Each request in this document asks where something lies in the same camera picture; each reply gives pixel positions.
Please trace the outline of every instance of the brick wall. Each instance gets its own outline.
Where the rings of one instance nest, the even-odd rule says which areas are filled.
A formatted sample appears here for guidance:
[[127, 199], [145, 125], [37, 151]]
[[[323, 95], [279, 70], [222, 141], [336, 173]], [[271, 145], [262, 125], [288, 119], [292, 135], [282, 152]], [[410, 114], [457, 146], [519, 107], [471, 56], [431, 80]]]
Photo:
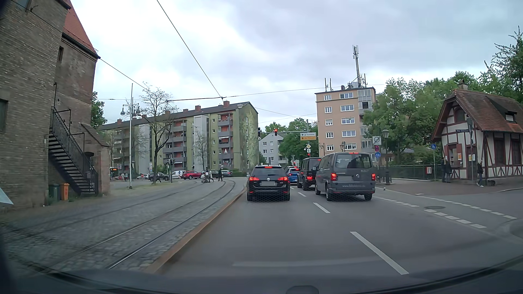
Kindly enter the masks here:
[[[33, 12], [61, 29], [67, 10], [33, 0]], [[50, 109], [62, 33], [8, 1], [0, 20], [0, 98], [8, 101], [0, 131], [0, 187], [16, 208], [44, 204], [48, 193]]]

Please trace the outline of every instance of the road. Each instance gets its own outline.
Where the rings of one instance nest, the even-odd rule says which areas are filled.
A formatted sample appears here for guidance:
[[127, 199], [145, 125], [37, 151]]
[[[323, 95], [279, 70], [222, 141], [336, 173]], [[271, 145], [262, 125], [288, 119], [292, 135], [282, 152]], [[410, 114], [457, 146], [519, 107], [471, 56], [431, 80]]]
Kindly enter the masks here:
[[296, 186], [290, 201], [244, 195], [161, 273], [397, 277], [391, 287], [448, 278], [523, 254], [510, 233], [521, 227], [520, 199], [521, 190], [432, 197], [377, 188], [371, 201], [328, 202]]

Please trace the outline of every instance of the rear window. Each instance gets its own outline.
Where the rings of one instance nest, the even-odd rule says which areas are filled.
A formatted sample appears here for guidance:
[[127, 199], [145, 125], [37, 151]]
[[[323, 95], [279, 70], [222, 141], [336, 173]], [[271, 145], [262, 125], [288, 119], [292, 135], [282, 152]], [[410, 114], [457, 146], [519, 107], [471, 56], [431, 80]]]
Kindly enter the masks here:
[[334, 162], [335, 168], [371, 168], [368, 154], [342, 153], [338, 154]]
[[263, 166], [257, 166], [253, 170], [253, 176], [285, 176], [285, 171], [281, 166], [273, 166], [272, 168], [265, 168]]

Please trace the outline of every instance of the tall beige building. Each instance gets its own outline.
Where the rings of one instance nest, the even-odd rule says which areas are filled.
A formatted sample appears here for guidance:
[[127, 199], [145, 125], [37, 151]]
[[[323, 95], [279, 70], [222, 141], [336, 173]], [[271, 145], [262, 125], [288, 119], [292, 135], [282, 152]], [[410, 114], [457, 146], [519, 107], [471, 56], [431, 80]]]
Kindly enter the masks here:
[[332, 152], [368, 152], [374, 158], [372, 140], [365, 138], [368, 127], [363, 125], [363, 114], [372, 111], [376, 102], [376, 89], [345, 88], [316, 94], [318, 141], [320, 156]]

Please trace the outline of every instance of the black suv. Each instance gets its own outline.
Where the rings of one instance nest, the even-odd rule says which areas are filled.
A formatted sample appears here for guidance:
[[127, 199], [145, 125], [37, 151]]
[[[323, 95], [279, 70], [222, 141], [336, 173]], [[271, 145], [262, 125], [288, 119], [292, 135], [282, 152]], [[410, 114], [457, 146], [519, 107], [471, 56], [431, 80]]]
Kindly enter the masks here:
[[304, 191], [307, 191], [311, 185], [316, 185], [316, 169], [320, 164], [320, 160], [321, 158], [319, 157], [310, 157], [301, 161], [300, 172], [298, 173], [298, 188], [303, 188]]
[[249, 177], [247, 185], [247, 201], [255, 196], [276, 196], [285, 201], [291, 199], [289, 178], [285, 170], [279, 165], [256, 166]]

